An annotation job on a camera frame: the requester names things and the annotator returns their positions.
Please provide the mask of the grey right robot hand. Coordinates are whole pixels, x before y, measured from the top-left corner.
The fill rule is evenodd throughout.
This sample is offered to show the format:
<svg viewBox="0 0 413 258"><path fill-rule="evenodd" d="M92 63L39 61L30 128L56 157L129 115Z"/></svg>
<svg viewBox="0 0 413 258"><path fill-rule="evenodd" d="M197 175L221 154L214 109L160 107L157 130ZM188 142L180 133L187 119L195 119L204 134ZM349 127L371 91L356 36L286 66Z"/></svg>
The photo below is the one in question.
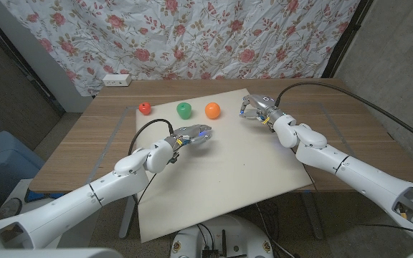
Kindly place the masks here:
<svg viewBox="0 0 413 258"><path fill-rule="evenodd" d="M241 118L257 118L265 125L273 125L285 113L276 106L276 101L266 95L246 95L239 111Z"/></svg>

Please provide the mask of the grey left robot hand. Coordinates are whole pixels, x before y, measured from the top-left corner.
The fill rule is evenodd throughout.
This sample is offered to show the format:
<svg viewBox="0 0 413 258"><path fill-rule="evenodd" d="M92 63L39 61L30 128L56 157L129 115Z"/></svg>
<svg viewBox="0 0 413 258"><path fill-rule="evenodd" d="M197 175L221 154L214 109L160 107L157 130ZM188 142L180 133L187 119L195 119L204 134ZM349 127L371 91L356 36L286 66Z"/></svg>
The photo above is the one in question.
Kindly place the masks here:
<svg viewBox="0 0 413 258"><path fill-rule="evenodd" d="M191 125L176 129L164 140L168 142L174 150L189 144L202 144L212 137L212 127L209 125Z"/></svg>

